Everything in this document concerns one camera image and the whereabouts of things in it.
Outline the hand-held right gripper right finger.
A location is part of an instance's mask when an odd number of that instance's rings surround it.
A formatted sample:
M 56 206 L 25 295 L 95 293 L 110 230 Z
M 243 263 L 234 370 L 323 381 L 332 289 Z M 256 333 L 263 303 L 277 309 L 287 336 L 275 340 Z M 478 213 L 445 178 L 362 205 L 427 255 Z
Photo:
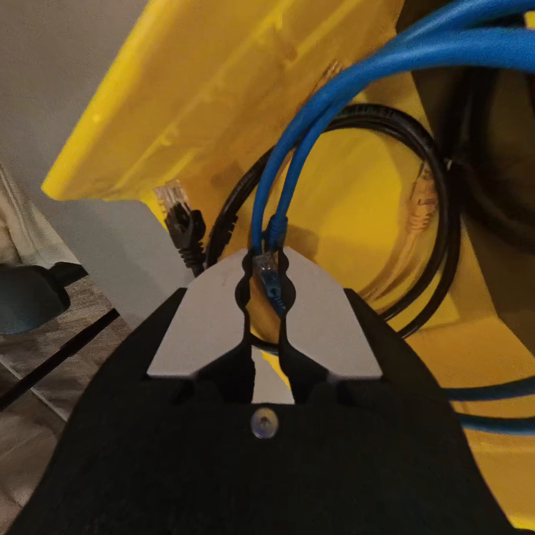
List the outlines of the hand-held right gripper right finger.
M 279 273 L 290 349 L 323 368 L 332 381 L 382 378 L 342 285 L 289 246 L 279 252 Z

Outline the black metal bar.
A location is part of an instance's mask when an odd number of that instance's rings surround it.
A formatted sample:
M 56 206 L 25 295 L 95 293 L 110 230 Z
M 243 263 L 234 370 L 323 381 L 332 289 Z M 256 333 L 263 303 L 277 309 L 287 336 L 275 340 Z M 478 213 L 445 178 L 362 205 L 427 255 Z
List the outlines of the black metal bar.
M 29 392 L 44 377 L 55 370 L 59 365 L 71 358 L 88 345 L 110 324 L 120 316 L 116 309 L 108 311 L 104 316 L 98 318 L 93 324 L 90 324 L 82 331 L 78 332 L 73 338 L 67 341 L 60 349 L 50 358 L 41 363 L 29 374 L 18 380 L 18 382 L 1 395 L 1 411 L 16 402 L 19 398 Z

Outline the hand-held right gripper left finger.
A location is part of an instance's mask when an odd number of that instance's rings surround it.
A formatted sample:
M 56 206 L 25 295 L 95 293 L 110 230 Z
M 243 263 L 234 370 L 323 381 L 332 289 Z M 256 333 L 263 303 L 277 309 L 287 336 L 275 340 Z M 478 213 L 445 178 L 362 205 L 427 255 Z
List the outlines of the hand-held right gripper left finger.
M 221 358 L 252 364 L 247 257 L 241 249 L 191 282 L 147 369 L 150 378 L 193 379 Z

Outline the yellow plastic bin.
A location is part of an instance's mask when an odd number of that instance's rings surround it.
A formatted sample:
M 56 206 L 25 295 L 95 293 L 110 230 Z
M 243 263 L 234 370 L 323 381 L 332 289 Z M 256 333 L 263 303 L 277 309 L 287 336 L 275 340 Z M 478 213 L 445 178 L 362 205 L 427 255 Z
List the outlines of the yellow plastic bin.
M 445 1 L 150 1 L 44 180 L 57 201 L 139 200 L 177 178 L 211 225 L 321 75 L 348 67 Z M 304 166 L 289 245 L 364 287 L 401 237 L 419 168 L 396 141 L 330 133 Z M 409 344 L 441 383 L 534 374 L 533 334 L 499 317 L 498 278 L 527 297 L 531 259 L 463 220 L 453 287 Z

